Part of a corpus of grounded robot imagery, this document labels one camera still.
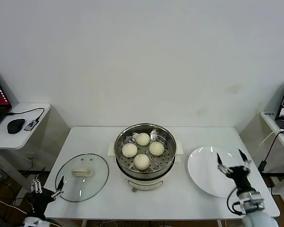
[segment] pot lid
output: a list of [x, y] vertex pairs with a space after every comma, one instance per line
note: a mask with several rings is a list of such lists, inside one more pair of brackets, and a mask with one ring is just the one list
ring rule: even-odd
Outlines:
[[106, 161], [96, 154], [82, 154], [73, 157], [59, 170], [56, 189], [64, 176], [61, 197], [67, 201], [80, 202], [98, 194], [108, 178]]

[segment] desk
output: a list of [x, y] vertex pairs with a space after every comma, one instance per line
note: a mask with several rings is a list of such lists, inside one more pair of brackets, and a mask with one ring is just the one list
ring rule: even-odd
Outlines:
[[[68, 202], [58, 197], [50, 203], [45, 216], [53, 219], [112, 219], [112, 220], [206, 220], [238, 219], [226, 206], [226, 198], [218, 198], [200, 189], [189, 177], [187, 160], [195, 148], [219, 146], [240, 148], [249, 159], [249, 153], [234, 128], [167, 128], [181, 141], [184, 154], [175, 163], [165, 185], [152, 191], [133, 193], [125, 182], [115, 161], [107, 157], [109, 144], [124, 128], [74, 127], [45, 183], [45, 188], [55, 190], [55, 178], [60, 168], [72, 157], [83, 153], [101, 155], [108, 163], [109, 176], [103, 189], [83, 202]], [[280, 211], [270, 195], [255, 164], [250, 165], [249, 180], [263, 193], [266, 210], [275, 217]]]
[[[273, 111], [262, 111], [261, 117], [266, 122], [266, 124], [270, 127], [272, 131], [279, 130], [279, 125], [275, 122], [275, 112]], [[278, 136], [279, 141], [284, 146], [284, 134], [280, 134]], [[279, 181], [277, 177], [271, 177], [271, 180], [274, 183], [273, 187], [273, 195], [279, 195], [284, 203], [284, 179], [282, 181]]]
[[[33, 128], [32, 131], [24, 131], [23, 129], [16, 134], [8, 134], [7, 125], [10, 121], [18, 118], [24, 118], [26, 120], [23, 128], [25, 128], [32, 120], [36, 119], [42, 110], [35, 110], [24, 114], [16, 114], [11, 116], [6, 116], [0, 124], [0, 149], [4, 150], [18, 150], [22, 148], [31, 135], [34, 133], [36, 128], [40, 125], [41, 121], [44, 119], [45, 115], [51, 108], [48, 103], [17, 103], [12, 104], [13, 108], [11, 111], [15, 113], [23, 112], [26, 110], [31, 110], [38, 107], [43, 107], [45, 109], [44, 113], [39, 119], [39, 123]], [[31, 191], [30, 182], [20, 174], [4, 157], [0, 154], [0, 169], [12, 177], [16, 182], [18, 182], [24, 189]]]

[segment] steamed bun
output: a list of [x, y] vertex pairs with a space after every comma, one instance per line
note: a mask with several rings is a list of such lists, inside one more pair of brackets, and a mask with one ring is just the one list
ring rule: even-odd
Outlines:
[[150, 144], [150, 153], [152, 155], [160, 156], [164, 152], [164, 146], [160, 142], [153, 142]]
[[150, 159], [147, 157], [147, 155], [141, 154], [134, 157], [133, 163], [137, 169], [145, 170], [150, 165]]
[[134, 157], [137, 154], [137, 152], [138, 152], [138, 149], [137, 149], [136, 145], [134, 145], [132, 143], [125, 144], [122, 147], [122, 154], [125, 157]]
[[139, 144], [141, 146], [146, 146], [150, 142], [150, 136], [147, 133], [144, 133], [144, 132], [140, 133], [140, 134], [137, 135], [136, 142], [137, 142], [137, 144]]

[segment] black mouse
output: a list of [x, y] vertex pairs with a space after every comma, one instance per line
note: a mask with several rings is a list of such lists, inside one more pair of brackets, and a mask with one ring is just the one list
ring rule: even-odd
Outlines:
[[11, 122], [8, 123], [8, 133], [15, 134], [17, 132], [20, 132], [24, 123], [25, 119], [23, 118], [12, 120]]

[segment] stainless steel pot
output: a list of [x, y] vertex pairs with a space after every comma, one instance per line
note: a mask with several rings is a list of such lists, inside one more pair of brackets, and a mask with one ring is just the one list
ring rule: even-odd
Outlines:
[[[155, 141], [164, 145], [164, 153], [161, 156], [154, 156], [149, 152], [149, 145], [140, 146], [136, 143], [139, 133], [145, 132], [150, 136], [150, 143]], [[125, 157], [122, 154], [122, 147], [127, 143], [133, 143], [138, 148], [139, 154], [146, 154], [150, 159], [150, 166], [146, 170], [138, 170], [133, 164], [134, 157]], [[165, 175], [173, 166], [176, 154], [176, 141], [172, 134], [161, 126], [141, 123], [125, 129], [115, 140], [114, 146], [116, 161], [123, 173], [133, 179], [147, 181], [154, 180]]]

